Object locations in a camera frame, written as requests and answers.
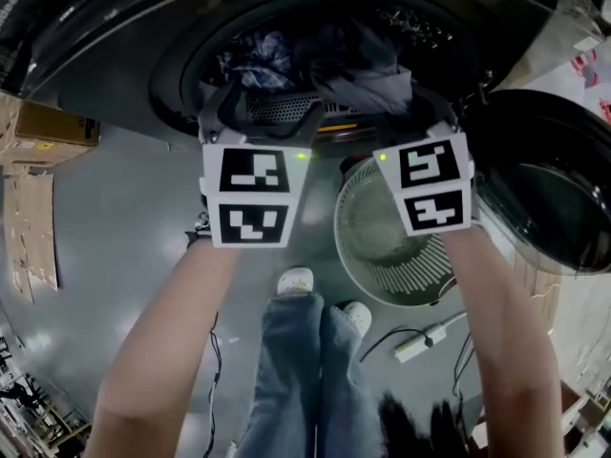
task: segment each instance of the gray floor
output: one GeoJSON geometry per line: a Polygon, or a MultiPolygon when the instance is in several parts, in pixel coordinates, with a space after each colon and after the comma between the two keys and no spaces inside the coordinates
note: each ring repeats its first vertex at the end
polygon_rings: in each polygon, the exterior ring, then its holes
{"type": "MultiPolygon", "coordinates": [[[[397,309],[370,299],[350,281],[332,232],[341,182],[337,165],[335,159],[313,160],[288,248],[242,256],[219,319],[223,372],[215,403],[215,457],[224,456],[229,440],[241,436],[258,355],[260,315],[287,267],[310,266],[317,289],[329,303],[360,300],[370,307],[374,323],[364,347],[398,324],[422,328],[462,308],[456,289],[435,307],[397,309]]],[[[200,211],[200,168],[198,152],[169,151],[154,139],[103,129],[95,151],[55,169],[55,243],[63,288],[55,293],[35,285],[31,305],[17,298],[2,271],[0,299],[25,344],[22,365],[64,389],[90,416],[97,388],[123,338],[184,251],[183,232],[192,228],[200,211]]],[[[377,393],[392,391],[417,420],[426,422],[433,402],[455,402],[452,372],[467,330],[465,320],[456,323],[439,346],[403,365],[391,357],[390,349],[404,338],[393,337],[365,362],[372,387],[377,393]]],[[[180,438],[180,458],[203,454],[206,396],[215,365],[208,348],[180,438]]],[[[462,389],[467,399],[478,402],[474,361],[462,389]]]]}

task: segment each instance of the shoe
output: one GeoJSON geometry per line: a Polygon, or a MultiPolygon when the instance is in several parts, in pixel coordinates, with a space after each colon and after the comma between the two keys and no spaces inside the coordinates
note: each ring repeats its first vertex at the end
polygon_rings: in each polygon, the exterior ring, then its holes
{"type": "Polygon", "coordinates": [[[309,268],[299,266],[283,273],[278,280],[276,297],[288,294],[309,293],[314,289],[314,274],[309,268]]]}
{"type": "Polygon", "coordinates": [[[361,338],[364,338],[371,327],[371,311],[364,303],[351,302],[344,307],[343,312],[348,316],[350,321],[354,324],[356,329],[359,331],[361,338]]]}

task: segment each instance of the cardboard box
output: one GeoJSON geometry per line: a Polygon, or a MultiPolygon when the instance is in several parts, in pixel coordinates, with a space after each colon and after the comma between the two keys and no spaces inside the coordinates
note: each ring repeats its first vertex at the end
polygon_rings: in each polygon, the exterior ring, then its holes
{"type": "Polygon", "coordinates": [[[12,283],[34,302],[31,276],[57,290],[53,236],[53,175],[33,176],[11,165],[4,174],[4,230],[12,283]]]}
{"type": "Polygon", "coordinates": [[[0,94],[0,164],[49,167],[87,153],[99,122],[0,94]]]}

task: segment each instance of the person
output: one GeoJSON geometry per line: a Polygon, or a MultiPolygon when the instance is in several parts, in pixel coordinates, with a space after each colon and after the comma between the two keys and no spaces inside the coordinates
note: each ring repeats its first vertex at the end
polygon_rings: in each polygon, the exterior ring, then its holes
{"type": "Polygon", "coordinates": [[[0,399],[19,401],[19,404],[29,410],[37,410],[39,406],[36,396],[30,395],[21,384],[13,384],[6,390],[0,390],[0,399]]]}
{"type": "MultiPolygon", "coordinates": [[[[481,374],[489,456],[560,458],[558,366],[529,296],[482,229],[442,238],[481,374]]],[[[207,240],[187,250],[103,381],[86,458],[175,455],[239,255],[207,240]]],[[[447,404],[432,413],[431,436],[391,397],[378,412],[355,359],[370,324],[363,307],[325,307],[307,269],[281,277],[263,315],[254,401],[236,458],[470,455],[447,404]]]]}

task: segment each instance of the white laundry basket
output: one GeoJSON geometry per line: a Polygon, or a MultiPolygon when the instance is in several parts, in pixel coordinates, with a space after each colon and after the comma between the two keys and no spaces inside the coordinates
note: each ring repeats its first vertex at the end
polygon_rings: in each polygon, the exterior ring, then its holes
{"type": "Polygon", "coordinates": [[[437,235],[409,238],[373,158],[353,166],[335,206],[335,243],[352,280],[379,302],[435,303],[453,279],[437,235]]]}

